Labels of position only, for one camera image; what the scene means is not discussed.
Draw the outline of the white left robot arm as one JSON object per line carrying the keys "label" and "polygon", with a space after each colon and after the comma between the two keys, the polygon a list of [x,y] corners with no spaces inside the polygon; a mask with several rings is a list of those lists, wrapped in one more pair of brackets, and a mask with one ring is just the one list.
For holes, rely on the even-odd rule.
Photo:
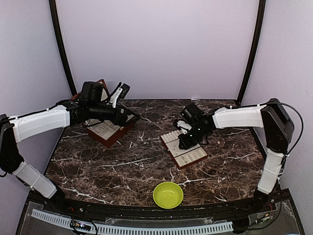
{"label": "white left robot arm", "polygon": [[139,116],[119,104],[129,90],[129,85],[119,83],[110,94],[104,84],[87,81],[73,98],[61,100],[52,107],[17,116],[1,115],[1,170],[49,199],[50,206],[56,212],[66,213],[69,203],[63,198],[63,191],[22,156],[19,146],[34,143],[40,137],[44,138],[42,143],[47,143],[48,133],[92,119],[97,124],[110,121],[120,127],[136,122]]}

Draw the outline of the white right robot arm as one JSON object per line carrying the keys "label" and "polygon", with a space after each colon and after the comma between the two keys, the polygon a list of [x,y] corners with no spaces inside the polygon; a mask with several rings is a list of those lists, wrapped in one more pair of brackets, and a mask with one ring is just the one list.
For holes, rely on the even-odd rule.
{"label": "white right robot arm", "polygon": [[178,136],[181,150],[194,147],[203,137],[218,129],[248,128],[255,141],[258,141],[255,130],[263,129],[266,146],[262,155],[265,163],[249,205],[253,212],[261,212],[268,205],[270,195],[284,172],[287,158],[296,147],[296,144],[291,143],[294,122],[286,108],[296,110],[277,98],[254,105],[224,106],[207,113],[191,103],[181,111],[182,118],[176,119],[173,125],[182,132]]}

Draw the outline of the brown ring earring tray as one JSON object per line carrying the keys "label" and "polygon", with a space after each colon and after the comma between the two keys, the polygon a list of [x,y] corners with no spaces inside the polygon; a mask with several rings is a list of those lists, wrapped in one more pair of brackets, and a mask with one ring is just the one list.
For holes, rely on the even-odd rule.
{"label": "brown ring earring tray", "polygon": [[160,136],[162,144],[179,170],[196,164],[208,156],[199,144],[188,150],[180,149],[178,136],[181,133],[181,131],[175,130]]}

